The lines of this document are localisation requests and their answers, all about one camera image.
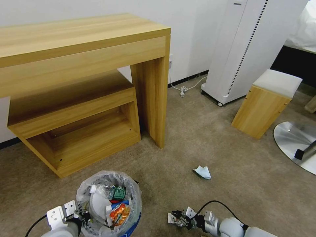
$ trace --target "metal stand base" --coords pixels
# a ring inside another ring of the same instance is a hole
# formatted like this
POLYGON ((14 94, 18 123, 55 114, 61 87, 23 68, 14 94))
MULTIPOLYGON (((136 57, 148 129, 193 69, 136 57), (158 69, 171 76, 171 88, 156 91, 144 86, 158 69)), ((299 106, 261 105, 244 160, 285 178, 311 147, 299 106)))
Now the metal stand base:
POLYGON ((288 158, 303 169, 316 174, 316 127, 283 122, 275 127, 273 136, 278 147, 288 158), (298 149, 304 151, 302 160, 294 157, 298 149))

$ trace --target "white bedding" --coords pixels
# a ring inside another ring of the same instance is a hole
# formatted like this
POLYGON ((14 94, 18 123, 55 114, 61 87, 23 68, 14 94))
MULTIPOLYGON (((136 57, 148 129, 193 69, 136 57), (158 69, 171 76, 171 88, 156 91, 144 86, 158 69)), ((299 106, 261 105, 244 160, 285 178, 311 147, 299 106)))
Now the white bedding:
POLYGON ((284 45, 316 53, 316 0, 307 2, 284 45))

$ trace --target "wooden shelf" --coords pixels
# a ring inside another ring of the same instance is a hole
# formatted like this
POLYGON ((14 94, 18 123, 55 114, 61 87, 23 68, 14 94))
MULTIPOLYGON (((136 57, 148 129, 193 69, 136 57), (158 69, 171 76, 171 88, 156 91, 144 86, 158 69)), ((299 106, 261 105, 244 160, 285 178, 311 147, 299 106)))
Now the wooden shelf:
POLYGON ((46 156, 48 162, 61 176, 66 176, 139 140, 139 132, 117 107, 110 113, 83 119, 80 124, 69 124, 29 138, 28 142, 37 150, 46 143, 51 153, 46 156))
POLYGON ((135 88, 113 70, 20 94, 8 127, 65 177, 140 140, 135 88))
POLYGON ((117 70, 20 94, 11 98, 8 127, 30 138, 131 102, 133 94, 132 84, 117 70))

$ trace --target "desk top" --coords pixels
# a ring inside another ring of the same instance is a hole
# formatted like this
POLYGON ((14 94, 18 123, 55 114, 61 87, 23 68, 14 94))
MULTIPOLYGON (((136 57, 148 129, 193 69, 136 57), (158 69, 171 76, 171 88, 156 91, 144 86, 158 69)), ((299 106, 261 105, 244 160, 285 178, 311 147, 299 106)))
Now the desk top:
POLYGON ((166 36, 167 26, 132 14, 0 28, 0 68, 166 36))

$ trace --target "black cable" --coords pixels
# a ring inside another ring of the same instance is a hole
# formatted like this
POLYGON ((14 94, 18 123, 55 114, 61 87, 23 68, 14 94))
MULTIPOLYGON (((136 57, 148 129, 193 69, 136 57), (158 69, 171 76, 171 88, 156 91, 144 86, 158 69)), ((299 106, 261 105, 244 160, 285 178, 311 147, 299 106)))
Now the black cable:
POLYGON ((229 209, 228 206, 226 206, 224 203, 222 203, 222 202, 220 202, 220 201, 217 201, 217 200, 212 200, 212 201, 209 201, 209 202, 205 203, 205 204, 200 208, 200 210, 196 213, 195 216, 197 216, 208 204, 210 204, 210 203, 212 203, 212 202, 217 202, 217 203, 223 205, 224 207, 226 207, 227 210, 230 211, 230 213, 231 213, 237 220, 239 220, 239 218, 229 209))
POLYGON ((31 232, 31 230, 33 229, 33 227, 34 227, 38 222, 40 222, 41 220, 43 220, 45 217, 47 217, 47 215, 42 216, 42 217, 39 218, 37 221, 35 221, 35 223, 34 223, 34 224, 29 228, 29 230, 26 232, 25 237, 28 237, 28 236, 29 236, 29 233, 31 232))

